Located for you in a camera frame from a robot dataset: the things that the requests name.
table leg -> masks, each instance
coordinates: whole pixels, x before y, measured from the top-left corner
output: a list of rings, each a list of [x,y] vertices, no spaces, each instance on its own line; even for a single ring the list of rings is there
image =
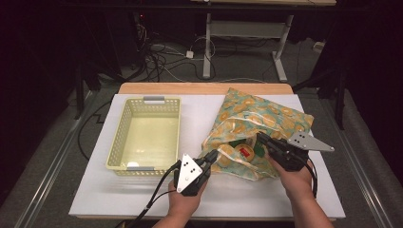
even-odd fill
[[[205,26],[205,53],[204,53],[204,63],[202,68],[202,77],[205,79],[210,78],[210,61],[211,61],[211,49],[210,49],[210,38],[211,38],[211,13],[207,13],[207,20]]]
[[[294,15],[289,15],[287,17],[287,22],[284,25],[284,29],[282,30],[281,38],[279,40],[278,51],[273,51],[273,61],[275,62],[276,70],[278,72],[278,78],[281,82],[287,82],[287,77],[285,75],[284,67],[282,66],[280,57],[281,53],[284,50],[285,42],[287,41],[287,36],[290,31],[291,23],[293,22]]]

yellow basket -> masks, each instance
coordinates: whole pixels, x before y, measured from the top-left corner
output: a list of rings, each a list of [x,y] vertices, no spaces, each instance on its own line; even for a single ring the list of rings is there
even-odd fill
[[[178,159],[181,98],[128,98],[106,162],[117,175],[162,176]]]

white table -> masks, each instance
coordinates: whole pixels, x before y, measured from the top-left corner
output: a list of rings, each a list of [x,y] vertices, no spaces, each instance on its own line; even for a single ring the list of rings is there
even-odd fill
[[[115,96],[69,214],[87,219],[133,219],[148,203],[159,179],[119,177],[106,169],[106,159],[123,103],[135,94]],[[182,95],[180,158],[182,153],[197,157],[210,131],[224,95]],[[262,98],[302,110],[297,95],[262,95]],[[310,156],[318,172],[317,201],[331,219],[345,218],[326,165],[317,151]],[[169,179],[160,193],[165,192]],[[163,217],[168,198],[156,201],[146,217]],[[291,219],[292,211],[280,180],[249,181],[225,174],[213,174],[193,219]]]

hand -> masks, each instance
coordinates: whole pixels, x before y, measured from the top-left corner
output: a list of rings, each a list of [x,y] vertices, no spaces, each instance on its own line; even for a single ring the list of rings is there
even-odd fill
[[[308,169],[303,167],[298,172],[288,172],[272,158],[267,157],[267,159],[279,172],[281,183],[291,202],[295,226],[333,228],[332,222],[320,208],[312,193],[312,177]]]
[[[181,193],[178,193],[174,187],[173,181],[168,185],[169,191],[175,190],[169,193],[169,216],[181,216],[186,219],[190,219],[193,213],[198,209],[201,202],[202,192],[204,191],[207,182],[199,190],[199,193],[195,197],[184,197]]]
[[[175,189],[173,181],[168,184],[169,210],[165,218],[161,219],[154,227],[184,227],[193,213],[198,209],[202,198],[202,192],[207,182],[199,190],[195,197],[184,197]]]
[[[284,186],[287,196],[290,200],[305,200],[314,198],[312,193],[312,176],[306,167],[297,172],[285,171],[281,165],[268,156],[269,162],[275,166],[279,172],[281,183]]]

plastic bag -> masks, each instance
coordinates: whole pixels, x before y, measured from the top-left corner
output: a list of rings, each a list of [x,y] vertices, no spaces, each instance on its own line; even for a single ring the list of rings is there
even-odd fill
[[[314,117],[258,96],[229,88],[200,157],[213,149],[220,154],[213,172],[256,181],[278,177],[265,158],[266,148],[256,140],[262,131],[274,139],[289,139],[296,131],[309,132]]]

